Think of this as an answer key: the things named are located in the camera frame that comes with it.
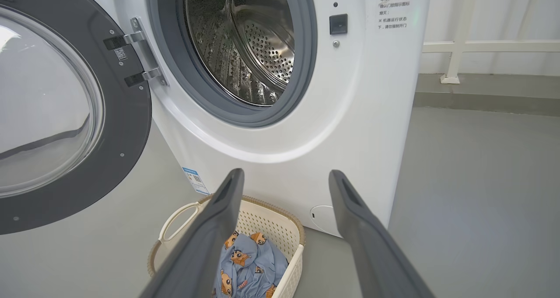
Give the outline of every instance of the qr code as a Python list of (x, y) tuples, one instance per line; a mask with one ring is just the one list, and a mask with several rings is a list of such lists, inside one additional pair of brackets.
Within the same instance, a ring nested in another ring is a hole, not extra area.
[(126, 53), (124, 53), (124, 49), (122, 49), (122, 47), (115, 49), (115, 54), (116, 57), (118, 57), (119, 61), (124, 61), (126, 59), (128, 59), (128, 57), (126, 56)]

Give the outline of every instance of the grey rubber gasket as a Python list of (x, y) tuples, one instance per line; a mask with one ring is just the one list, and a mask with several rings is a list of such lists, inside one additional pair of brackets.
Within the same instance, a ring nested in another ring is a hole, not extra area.
[(282, 120), (298, 105), (315, 67), (318, 31), (313, 0), (287, 1), (296, 34), (294, 70), (282, 97), (266, 108), (233, 99), (207, 73), (190, 41), (184, 0), (148, 0), (148, 10), (164, 61), (190, 97), (229, 124), (257, 128)]

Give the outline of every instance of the open door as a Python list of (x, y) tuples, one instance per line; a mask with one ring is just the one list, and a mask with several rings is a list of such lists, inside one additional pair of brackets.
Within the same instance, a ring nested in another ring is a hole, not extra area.
[(83, 210), (136, 164), (151, 124), (139, 35), (93, 0), (0, 0), (0, 234)]

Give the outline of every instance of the cartoon print fabric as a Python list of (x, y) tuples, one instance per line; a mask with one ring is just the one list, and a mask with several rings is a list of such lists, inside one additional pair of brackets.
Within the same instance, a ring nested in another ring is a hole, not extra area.
[(234, 232), (220, 253), (212, 297), (271, 298), (288, 268), (284, 254), (257, 232)]

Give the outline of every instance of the baseboard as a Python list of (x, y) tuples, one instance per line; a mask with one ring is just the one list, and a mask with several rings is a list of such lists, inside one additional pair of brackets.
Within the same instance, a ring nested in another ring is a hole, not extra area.
[(460, 74), (460, 84), (440, 77), (418, 75), (414, 107), (560, 116), (560, 77)]

